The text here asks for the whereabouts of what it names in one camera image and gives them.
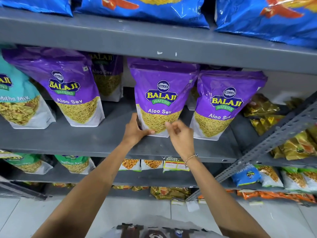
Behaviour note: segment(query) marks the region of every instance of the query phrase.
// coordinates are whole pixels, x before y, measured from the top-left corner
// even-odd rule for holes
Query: blue snack packet
[[[231,178],[238,187],[240,185],[256,183],[260,180],[261,176],[257,168],[255,168],[252,164],[249,164],[245,168],[231,176]]]
[[[317,0],[216,0],[216,31],[317,48]]]
[[[70,0],[0,0],[0,6],[73,16]]]
[[[209,28],[200,8],[204,0],[82,0],[79,13]]]

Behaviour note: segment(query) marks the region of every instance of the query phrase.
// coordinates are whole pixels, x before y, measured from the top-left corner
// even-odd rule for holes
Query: floor tile
[[[179,220],[184,222],[192,222],[196,226],[205,228],[206,230],[212,230],[218,234],[221,234],[214,217],[209,211],[206,204],[200,204],[199,210],[189,212],[186,204],[184,205],[172,205],[171,215],[172,220]]]
[[[239,202],[271,238],[315,238],[298,204],[264,201],[263,205]]]
[[[19,200],[20,198],[0,198],[0,231]]]
[[[38,201],[21,198],[0,231],[0,237],[31,237],[60,202],[61,200]]]
[[[168,200],[137,200],[128,198],[106,198],[86,238],[101,237],[106,231],[121,223],[147,224],[147,216],[171,218]]]
[[[299,206],[300,211],[302,212],[303,216],[305,217],[307,223],[309,224],[312,232],[317,237],[317,206],[314,207],[305,207]]]

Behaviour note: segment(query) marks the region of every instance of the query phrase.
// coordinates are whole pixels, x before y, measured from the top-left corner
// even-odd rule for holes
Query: beaded bracelet
[[[194,154],[194,155],[190,156],[190,157],[184,162],[186,168],[188,167],[188,166],[187,166],[187,161],[190,160],[192,157],[198,157],[198,155],[197,155],[197,154]]]

